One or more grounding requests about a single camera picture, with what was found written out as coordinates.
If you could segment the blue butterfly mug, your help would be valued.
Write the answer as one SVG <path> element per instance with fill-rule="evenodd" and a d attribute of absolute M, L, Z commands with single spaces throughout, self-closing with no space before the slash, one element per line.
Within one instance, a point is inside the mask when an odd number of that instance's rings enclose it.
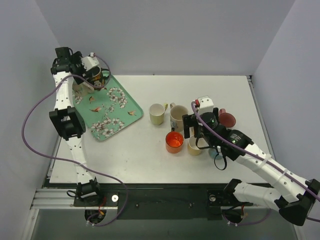
<path fill-rule="evenodd" d="M 208 155 L 213 160 L 218 160 L 219 161 L 219 160 L 223 159 L 222 155 L 220 155 L 214 148 L 209 148 L 208 149 Z"/>

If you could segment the pink patterned mug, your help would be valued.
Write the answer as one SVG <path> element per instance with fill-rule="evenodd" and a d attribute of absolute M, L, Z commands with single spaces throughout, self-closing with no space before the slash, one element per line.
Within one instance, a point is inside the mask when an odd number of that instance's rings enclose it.
<path fill-rule="evenodd" d="M 231 113 L 228 113 L 225 108 L 219 110 L 218 120 L 226 128 L 232 128 L 236 125 L 236 118 Z"/>

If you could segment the cream floral mug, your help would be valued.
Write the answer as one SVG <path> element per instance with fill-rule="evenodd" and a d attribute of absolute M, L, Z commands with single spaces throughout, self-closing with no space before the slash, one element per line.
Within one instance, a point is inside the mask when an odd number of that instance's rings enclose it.
<path fill-rule="evenodd" d="M 188 109 L 182 105 L 176 105 L 174 102 L 170 104 L 170 126 L 176 132 L 184 130 L 183 116 L 188 114 Z"/>

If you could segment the yellow mug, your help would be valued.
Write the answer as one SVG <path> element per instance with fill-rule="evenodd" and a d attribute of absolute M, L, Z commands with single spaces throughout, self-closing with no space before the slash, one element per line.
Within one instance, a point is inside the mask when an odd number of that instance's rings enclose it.
<path fill-rule="evenodd" d="M 196 138 L 194 136 L 191 136 L 188 140 L 187 151 L 191 156 L 198 156 L 202 153 L 202 150 L 196 145 Z"/>

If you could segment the orange mug black handle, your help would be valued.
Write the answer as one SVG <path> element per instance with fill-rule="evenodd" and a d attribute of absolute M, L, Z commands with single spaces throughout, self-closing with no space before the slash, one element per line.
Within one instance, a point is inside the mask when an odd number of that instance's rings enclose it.
<path fill-rule="evenodd" d="M 171 154 L 179 153 L 183 148 L 184 137 L 174 127 L 165 137 L 165 148 Z"/>

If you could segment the beige tall mug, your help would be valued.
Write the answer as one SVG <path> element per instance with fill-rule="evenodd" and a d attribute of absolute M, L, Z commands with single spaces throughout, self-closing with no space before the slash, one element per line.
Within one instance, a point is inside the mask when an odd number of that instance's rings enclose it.
<path fill-rule="evenodd" d="M 72 90 L 75 97 L 85 97 L 95 91 L 94 88 L 88 85 L 86 82 L 77 84 L 76 81 L 74 81 L 72 84 Z"/>

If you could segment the light green faceted mug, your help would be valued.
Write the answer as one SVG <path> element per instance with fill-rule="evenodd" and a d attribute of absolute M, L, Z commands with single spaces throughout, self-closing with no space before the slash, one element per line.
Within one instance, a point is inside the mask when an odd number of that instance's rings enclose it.
<path fill-rule="evenodd" d="M 168 104 L 154 103 L 149 107 L 149 117 L 153 125 L 159 126 L 164 122 Z"/>

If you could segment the black mug orange pattern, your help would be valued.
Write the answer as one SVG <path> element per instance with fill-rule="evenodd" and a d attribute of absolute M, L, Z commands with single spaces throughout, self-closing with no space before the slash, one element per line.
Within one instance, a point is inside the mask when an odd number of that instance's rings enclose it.
<path fill-rule="evenodd" d="M 93 85 L 93 89 L 100 91 L 110 81 L 111 72 L 107 68 L 96 66 L 90 71 L 88 82 Z"/>

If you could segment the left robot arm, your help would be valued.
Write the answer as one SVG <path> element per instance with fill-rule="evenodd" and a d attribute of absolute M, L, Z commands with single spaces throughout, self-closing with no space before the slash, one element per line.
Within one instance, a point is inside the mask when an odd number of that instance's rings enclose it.
<path fill-rule="evenodd" d="M 50 69 L 56 90 L 54 110 L 49 118 L 58 135 L 67 143 L 72 159 L 76 162 L 77 187 L 75 198 L 87 201 L 92 206 L 99 205 L 103 200 L 97 178 L 87 169 L 83 134 L 86 132 L 84 119 L 73 105 L 73 83 L 85 81 L 84 74 L 99 65 L 98 59 L 91 53 L 83 57 L 80 51 L 72 52 L 69 47 L 55 49 L 57 57 Z"/>

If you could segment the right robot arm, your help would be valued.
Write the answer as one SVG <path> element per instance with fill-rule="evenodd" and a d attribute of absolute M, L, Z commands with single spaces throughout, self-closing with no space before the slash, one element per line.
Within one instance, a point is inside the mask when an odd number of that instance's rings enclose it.
<path fill-rule="evenodd" d="M 223 192 L 226 203 L 261 205 L 277 211 L 293 225 L 304 225 L 315 202 L 320 199 L 318 180 L 307 180 L 289 171 L 243 132 L 220 124 L 215 112 L 185 114 L 182 122 L 186 139 L 190 137 L 189 129 L 193 128 L 196 138 L 204 139 L 207 148 L 217 150 L 223 159 L 250 169 L 270 185 L 263 187 L 233 178 Z"/>

